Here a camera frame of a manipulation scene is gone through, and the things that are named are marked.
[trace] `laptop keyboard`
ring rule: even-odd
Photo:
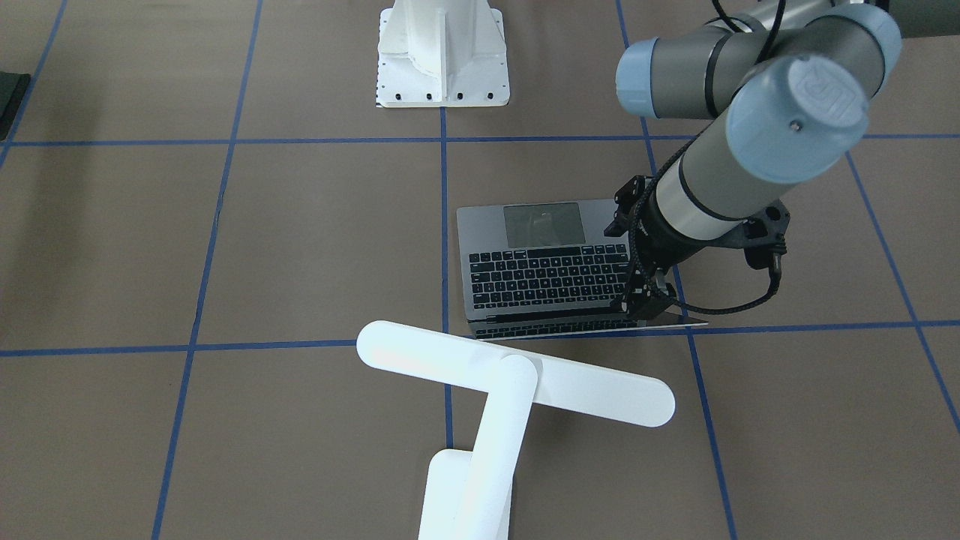
[[[613,300],[629,260],[623,244],[471,253],[473,308]]]

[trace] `brown floor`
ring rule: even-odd
[[[416,537],[483,396],[368,368],[357,332],[467,333],[456,208],[611,197],[703,126],[641,124],[612,75],[706,0],[493,5],[511,103],[444,112],[373,106],[389,0],[0,3],[0,70],[36,76],[0,155],[0,538]],[[960,537],[958,58],[904,43],[867,138],[785,198],[767,305],[513,343],[678,403],[534,407],[514,538]],[[733,252],[681,275],[765,286]]]

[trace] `open laptop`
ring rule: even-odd
[[[478,339],[705,324],[634,321],[611,302],[627,281],[627,236],[610,238],[611,199],[457,209],[464,307]]]

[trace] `black cable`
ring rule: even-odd
[[[783,22],[783,12],[786,11],[786,0],[779,0],[777,3],[777,14],[774,15],[774,24],[767,33],[767,39],[763,42],[763,48],[760,54],[756,55],[756,63],[770,58],[770,50],[774,47],[774,41],[777,39],[777,32],[780,31],[780,24]]]
[[[640,227],[640,210],[647,204],[650,200],[650,196],[653,194],[654,189],[657,187],[657,183],[660,182],[660,179],[663,177],[663,174],[670,169],[671,166],[680,157],[686,152],[686,149],[690,147],[691,144],[699,137],[700,134],[697,134],[696,137],[689,140],[680,150],[678,150],[673,156],[667,160],[660,170],[657,172],[657,175],[647,183],[644,187],[643,192],[640,194],[639,199],[637,199],[634,204],[633,213],[630,216],[630,226],[627,228],[628,238],[630,242],[630,265],[627,268],[627,275],[632,276],[636,271],[640,277],[643,279],[643,282],[647,285],[647,288],[650,289],[651,294],[670,302],[672,305],[686,309],[687,311],[693,311],[694,313],[701,313],[704,315],[729,315],[731,313],[738,313],[740,311],[746,311],[747,309],[752,309],[757,307],[766,301],[770,300],[777,294],[777,291],[780,290],[780,259],[777,256],[777,259],[774,261],[774,264],[770,267],[770,285],[767,287],[767,292],[763,296],[752,300],[746,304],[741,304],[740,306],[735,307],[723,307],[723,308],[711,308],[711,307],[699,307],[694,306],[693,304],[688,304],[686,302],[681,302],[676,298],[673,298],[657,287],[657,284],[654,282],[654,279],[650,274],[647,273],[646,268],[644,268],[643,263],[640,261],[639,253],[636,250],[636,231]],[[623,295],[621,297],[621,302],[627,302],[628,294],[630,292],[629,288],[624,288]]]
[[[713,8],[717,11],[717,16],[730,28],[731,32],[743,32],[743,29],[737,26],[736,23],[733,22],[733,19],[727,15],[727,12],[723,10],[723,7],[720,5],[720,0],[711,1],[713,2]]]

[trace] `laptop key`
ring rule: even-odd
[[[542,248],[536,250],[527,250],[530,257],[566,257],[580,255],[580,248],[577,246],[569,248]]]

